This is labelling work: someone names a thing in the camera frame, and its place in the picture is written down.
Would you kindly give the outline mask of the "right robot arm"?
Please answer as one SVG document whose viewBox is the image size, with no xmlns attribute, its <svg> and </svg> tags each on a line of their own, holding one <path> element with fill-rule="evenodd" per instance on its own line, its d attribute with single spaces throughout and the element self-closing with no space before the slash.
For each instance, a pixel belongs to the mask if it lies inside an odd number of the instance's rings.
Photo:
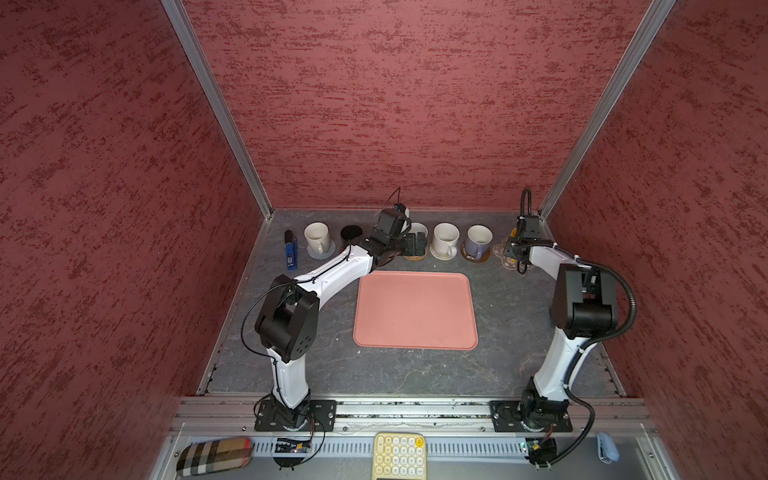
<svg viewBox="0 0 768 480">
<path fill-rule="evenodd" d="M 592 350 L 588 342 L 616 329 L 616 281 L 553 241 L 510 237 L 504 255 L 519 267 L 536 266 L 556 280 L 549 307 L 555 324 L 553 341 L 519 406 L 523 423 L 541 429 L 567 413 L 573 378 Z"/>
</svg>

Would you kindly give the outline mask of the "white mug purple handle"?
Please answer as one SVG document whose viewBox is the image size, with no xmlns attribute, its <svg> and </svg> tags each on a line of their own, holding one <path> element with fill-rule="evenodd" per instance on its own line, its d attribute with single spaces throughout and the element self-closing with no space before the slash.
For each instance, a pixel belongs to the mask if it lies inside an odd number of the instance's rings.
<svg viewBox="0 0 768 480">
<path fill-rule="evenodd" d="M 480 258 L 490 248 L 492 231 L 484 225 L 473 225 L 467 230 L 464 248 L 469 255 Z"/>
</svg>

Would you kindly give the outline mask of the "grey round coaster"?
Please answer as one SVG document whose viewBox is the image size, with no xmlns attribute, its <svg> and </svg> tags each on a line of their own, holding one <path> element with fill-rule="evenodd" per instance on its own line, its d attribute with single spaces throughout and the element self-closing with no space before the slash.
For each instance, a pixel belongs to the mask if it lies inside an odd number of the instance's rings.
<svg viewBox="0 0 768 480">
<path fill-rule="evenodd" d="M 336 247 L 334 244 L 330 245 L 330 249 L 326 252 L 315 251 L 311 246 L 307 246 L 308 255 L 315 260 L 327 260 L 336 254 Z"/>
</svg>

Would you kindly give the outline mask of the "pink flower coaster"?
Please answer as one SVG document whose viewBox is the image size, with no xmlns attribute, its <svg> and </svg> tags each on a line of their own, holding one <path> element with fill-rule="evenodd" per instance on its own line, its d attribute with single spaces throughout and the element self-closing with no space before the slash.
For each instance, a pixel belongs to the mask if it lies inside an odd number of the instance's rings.
<svg viewBox="0 0 768 480">
<path fill-rule="evenodd" d="M 499 243 L 493 246 L 492 253 L 500 259 L 501 266 L 509 271 L 517 270 L 517 260 L 505 254 L 505 244 Z"/>
</svg>

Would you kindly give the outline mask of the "light blue patterned mug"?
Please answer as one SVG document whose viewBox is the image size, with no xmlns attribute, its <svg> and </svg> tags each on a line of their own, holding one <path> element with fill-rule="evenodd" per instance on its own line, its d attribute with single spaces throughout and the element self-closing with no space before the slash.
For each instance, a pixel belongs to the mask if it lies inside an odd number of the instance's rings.
<svg viewBox="0 0 768 480">
<path fill-rule="evenodd" d="M 427 226 L 419 222 L 413 222 L 411 224 L 410 232 L 414 235 L 422 235 L 425 238 L 427 238 L 429 235 L 429 229 Z"/>
</svg>

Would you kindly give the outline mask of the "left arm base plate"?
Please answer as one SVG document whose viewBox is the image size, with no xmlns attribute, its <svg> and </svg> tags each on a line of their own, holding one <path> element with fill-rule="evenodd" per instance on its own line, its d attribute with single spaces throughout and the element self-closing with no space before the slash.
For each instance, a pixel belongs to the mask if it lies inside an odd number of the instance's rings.
<svg viewBox="0 0 768 480">
<path fill-rule="evenodd" d="M 314 427 L 334 429 L 337 402 L 305 399 L 294 409 L 269 396 L 254 406 L 254 430 L 257 432 L 310 432 Z"/>
</svg>

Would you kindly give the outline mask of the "pink plastic tray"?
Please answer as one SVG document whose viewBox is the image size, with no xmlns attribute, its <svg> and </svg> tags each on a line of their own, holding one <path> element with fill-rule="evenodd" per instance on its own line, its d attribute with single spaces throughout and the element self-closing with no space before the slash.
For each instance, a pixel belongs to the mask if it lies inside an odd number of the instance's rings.
<svg viewBox="0 0 768 480">
<path fill-rule="evenodd" d="M 460 273 L 376 271 L 360 280 L 353 338 L 362 347 L 470 351 L 478 333 Z"/>
</svg>

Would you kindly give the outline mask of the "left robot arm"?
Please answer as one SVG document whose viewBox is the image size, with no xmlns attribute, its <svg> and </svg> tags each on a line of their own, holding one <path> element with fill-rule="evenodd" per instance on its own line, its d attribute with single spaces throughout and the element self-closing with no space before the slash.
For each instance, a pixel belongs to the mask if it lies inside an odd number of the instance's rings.
<svg viewBox="0 0 768 480">
<path fill-rule="evenodd" d="M 309 398 L 305 355 L 317 336 L 321 308 L 349 284 L 404 255 L 410 237 L 409 230 L 386 244 L 369 237 L 313 271 L 273 280 L 255 331 L 272 364 L 272 394 L 283 407 L 295 410 Z"/>
</svg>

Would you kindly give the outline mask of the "cream lace round coaster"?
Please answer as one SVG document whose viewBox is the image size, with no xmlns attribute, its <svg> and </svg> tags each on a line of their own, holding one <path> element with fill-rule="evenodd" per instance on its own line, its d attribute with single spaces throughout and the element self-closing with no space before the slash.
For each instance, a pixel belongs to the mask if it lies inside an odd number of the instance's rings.
<svg viewBox="0 0 768 480">
<path fill-rule="evenodd" d="M 456 257 L 456 255 L 457 255 L 455 250 L 451 250 L 448 255 L 441 255 L 438 252 L 436 252 L 433 249 L 432 246 L 430 246 L 428 248 L 428 251 L 429 251 L 429 253 L 430 253 L 430 255 L 432 257 L 434 257 L 435 259 L 440 260 L 440 261 L 450 261 L 450 260 L 453 260 Z"/>
</svg>

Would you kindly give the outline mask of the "woven tan round coaster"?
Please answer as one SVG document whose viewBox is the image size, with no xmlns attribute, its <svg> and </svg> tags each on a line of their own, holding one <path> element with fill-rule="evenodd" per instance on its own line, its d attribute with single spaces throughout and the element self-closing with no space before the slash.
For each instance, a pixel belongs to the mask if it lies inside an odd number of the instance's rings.
<svg viewBox="0 0 768 480">
<path fill-rule="evenodd" d="M 404 258 L 405 260 L 407 260 L 407 261 L 413 261 L 413 262 L 424 260 L 426 257 L 427 257 L 427 254 L 426 254 L 426 253 L 425 253 L 425 254 L 423 254 L 423 255 L 404 255 L 404 256 L 403 256 L 403 258 Z"/>
</svg>

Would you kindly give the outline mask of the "glossy amber round coaster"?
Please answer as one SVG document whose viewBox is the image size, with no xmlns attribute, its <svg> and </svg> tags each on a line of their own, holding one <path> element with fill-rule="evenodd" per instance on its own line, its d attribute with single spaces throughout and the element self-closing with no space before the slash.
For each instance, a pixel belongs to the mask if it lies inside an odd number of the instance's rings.
<svg viewBox="0 0 768 480">
<path fill-rule="evenodd" d="M 464 258 L 466 261 L 468 261 L 468 262 L 470 262 L 470 263 L 484 263 L 484 262 L 486 262 L 486 261 L 487 261 L 487 260 L 490 258 L 490 256 L 491 256 L 491 250 L 486 250 L 486 251 L 483 253 L 483 255 L 482 255 L 480 258 L 476 258 L 476 257 L 474 257 L 474 256 L 472 256 L 472 255 L 469 255 L 469 254 L 466 252 L 466 249 L 464 248 L 464 245 L 461 245 L 460 253 L 461 253 L 462 257 L 463 257 L 463 258 Z"/>
</svg>

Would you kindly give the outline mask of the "black mug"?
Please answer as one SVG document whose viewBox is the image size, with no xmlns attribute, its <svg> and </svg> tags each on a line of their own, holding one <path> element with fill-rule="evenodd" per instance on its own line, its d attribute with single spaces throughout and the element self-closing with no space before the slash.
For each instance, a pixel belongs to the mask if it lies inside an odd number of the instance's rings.
<svg viewBox="0 0 768 480">
<path fill-rule="evenodd" d="M 340 231 L 340 237 L 346 243 L 354 243 L 362 236 L 362 227 L 355 224 L 345 225 Z"/>
</svg>

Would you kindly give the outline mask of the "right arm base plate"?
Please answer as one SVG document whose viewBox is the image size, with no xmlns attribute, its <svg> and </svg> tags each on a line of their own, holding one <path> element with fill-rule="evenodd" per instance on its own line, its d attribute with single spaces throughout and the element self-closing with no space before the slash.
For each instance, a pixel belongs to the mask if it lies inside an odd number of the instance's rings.
<svg viewBox="0 0 768 480">
<path fill-rule="evenodd" d="M 489 402 L 494 431 L 570 433 L 573 426 L 568 401 L 494 400 Z"/>
</svg>

